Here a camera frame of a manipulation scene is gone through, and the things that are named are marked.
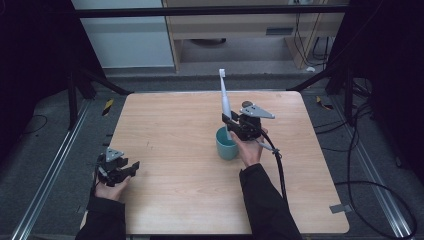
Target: gray floor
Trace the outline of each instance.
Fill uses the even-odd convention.
[[[224,44],[213,42],[186,41],[178,73],[148,74],[133,78],[111,78],[117,85],[136,92],[148,91],[203,91],[219,89],[218,69],[226,69],[228,90],[277,89],[292,87],[312,75],[305,69],[297,69],[291,61],[283,39],[227,39]],[[125,96],[119,96],[109,89],[94,84],[98,94],[89,101],[87,117],[82,124],[75,142],[66,158],[60,174],[55,179],[46,202],[35,222],[33,239],[72,239],[79,229],[82,210],[88,200],[91,172],[99,153],[105,150],[113,133]],[[340,96],[326,96],[323,87],[325,80],[302,92],[314,126],[342,121],[337,110],[327,110],[316,103],[321,96],[334,106]],[[104,105],[114,99],[111,112],[102,116]],[[86,101],[79,97],[79,106]],[[355,98],[357,105],[364,99]],[[28,125],[28,134],[23,134],[19,144],[9,156],[9,164],[0,170],[0,239],[9,235],[19,224],[31,203],[43,177],[65,138],[68,127],[67,94],[60,92],[39,102],[34,116]],[[408,203],[418,220],[416,239],[424,239],[424,187],[413,172],[407,168],[397,168],[395,156],[382,134],[378,123],[371,114],[359,120],[358,132],[367,154],[386,186],[396,191]],[[329,129],[336,124],[317,128]],[[328,134],[318,134],[320,145],[334,182],[346,181],[347,149],[349,148],[349,128],[339,128]],[[358,157],[356,147],[352,154],[352,179],[365,180],[367,174]],[[337,191],[343,204],[349,204],[346,186],[338,186]],[[393,235],[375,190],[370,187],[352,186],[357,211],[384,233]],[[401,212],[410,224],[405,210]],[[354,212],[347,213],[350,230],[342,236],[310,235],[309,239],[386,239],[367,227]],[[156,239],[176,239],[175,237],[155,237]]]

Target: wooden table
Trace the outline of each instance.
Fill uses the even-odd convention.
[[[345,233],[344,213],[314,129],[297,92],[229,92],[233,111],[250,100],[276,115],[263,119],[281,150],[290,209],[301,233]],[[221,122],[220,92],[129,95],[110,147],[129,165],[140,161],[124,192],[128,234],[250,234],[239,182],[239,158],[220,159],[215,133]],[[261,160],[280,189],[277,163]]]

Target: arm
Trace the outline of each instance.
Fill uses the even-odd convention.
[[[246,166],[240,172],[240,183],[253,237],[302,239],[288,205],[259,163],[262,147],[255,141],[241,141],[233,132],[231,137],[237,143],[240,157]]]
[[[87,205],[87,218],[76,240],[125,240],[125,205],[118,202],[130,177],[115,187],[102,183],[96,186],[95,196]]]

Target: human hand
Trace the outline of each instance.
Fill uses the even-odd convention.
[[[124,189],[128,186],[130,179],[131,176],[126,177],[121,183],[115,184],[115,187],[109,187],[105,183],[99,182],[97,179],[98,184],[96,185],[96,192],[94,193],[94,196],[119,201],[119,198],[121,197]]]
[[[262,130],[264,130],[265,133],[268,133],[267,129],[262,128]],[[264,142],[264,137],[262,135],[257,138],[257,142],[242,141],[233,131],[230,131],[230,134],[231,138],[239,148],[241,160],[243,161],[246,168],[260,162],[263,147],[259,145],[258,142]]]

